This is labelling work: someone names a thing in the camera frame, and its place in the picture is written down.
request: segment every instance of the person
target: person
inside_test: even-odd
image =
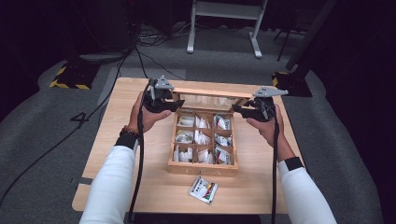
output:
[[[143,93],[140,92],[132,108],[128,125],[121,129],[120,137],[110,149],[105,163],[92,182],[79,223],[123,223],[125,210],[132,198],[134,148],[138,142],[137,115],[142,96]],[[145,107],[142,108],[142,112],[144,133],[150,130],[155,122],[171,115],[169,110],[155,114],[147,111]],[[276,117],[279,123],[278,169],[291,223],[336,223],[330,206],[285,137],[283,118],[278,105]],[[247,123],[258,129],[271,147],[274,146],[274,119],[268,122],[247,119]]]

